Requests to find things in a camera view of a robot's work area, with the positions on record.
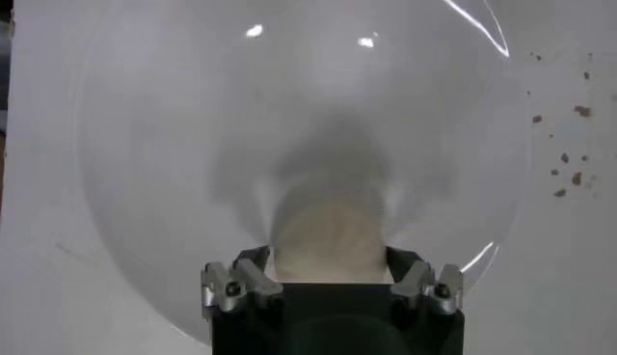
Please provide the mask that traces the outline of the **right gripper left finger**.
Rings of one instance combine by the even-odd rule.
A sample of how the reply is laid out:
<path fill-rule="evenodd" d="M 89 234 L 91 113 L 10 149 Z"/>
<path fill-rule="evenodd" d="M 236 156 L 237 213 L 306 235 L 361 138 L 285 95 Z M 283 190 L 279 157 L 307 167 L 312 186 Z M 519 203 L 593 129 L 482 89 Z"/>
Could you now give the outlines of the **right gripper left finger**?
<path fill-rule="evenodd" d="M 201 315 L 234 314 L 248 304 L 278 311 L 283 304 L 283 285 L 265 274 L 271 249 L 268 246 L 242 251 L 230 267 L 207 263 L 201 270 Z"/>

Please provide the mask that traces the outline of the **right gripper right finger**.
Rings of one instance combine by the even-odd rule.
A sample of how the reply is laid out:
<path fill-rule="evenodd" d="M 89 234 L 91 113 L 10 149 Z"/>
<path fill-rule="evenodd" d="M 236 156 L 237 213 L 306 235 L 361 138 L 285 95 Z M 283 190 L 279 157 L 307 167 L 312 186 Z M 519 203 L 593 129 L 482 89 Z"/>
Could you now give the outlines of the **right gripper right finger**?
<path fill-rule="evenodd" d="M 455 314 L 463 308 L 464 276 L 455 264 L 446 264 L 439 276 L 432 265 L 413 251 L 386 248 L 386 260 L 393 284 L 390 293 L 402 297 L 407 309 L 416 311 L 422 303 L 433 314 Z"/>

